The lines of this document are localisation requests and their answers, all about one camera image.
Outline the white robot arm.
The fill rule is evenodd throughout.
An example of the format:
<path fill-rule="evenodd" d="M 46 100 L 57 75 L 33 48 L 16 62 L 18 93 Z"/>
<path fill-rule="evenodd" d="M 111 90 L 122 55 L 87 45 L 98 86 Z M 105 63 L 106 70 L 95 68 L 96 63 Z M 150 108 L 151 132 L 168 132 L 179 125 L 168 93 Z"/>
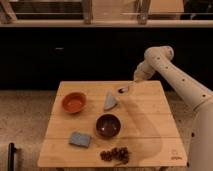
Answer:
<path fill-rule="evenodd" d="M 171 63 L 171 46 L 150 47 L 134 71 L 141 82 L 158 72 L 196 113 L 191 132 L 186 171 L 213 171 L 213 91 Z"/>

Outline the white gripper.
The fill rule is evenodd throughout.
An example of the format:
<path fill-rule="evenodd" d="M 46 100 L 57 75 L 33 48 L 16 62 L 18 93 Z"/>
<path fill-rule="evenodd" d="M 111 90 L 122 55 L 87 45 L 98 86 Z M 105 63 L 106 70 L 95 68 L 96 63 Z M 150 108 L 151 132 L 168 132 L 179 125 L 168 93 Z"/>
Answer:
<path fill-rule="evenodd" d="M 137 82 L 148 80 L 153 75 L 154 69 L 146 61 L 141 62 L 134 71 L 134 80 L 129 83 L 128 90 L 131 90 L 131 88 L 134 87 Z"/>

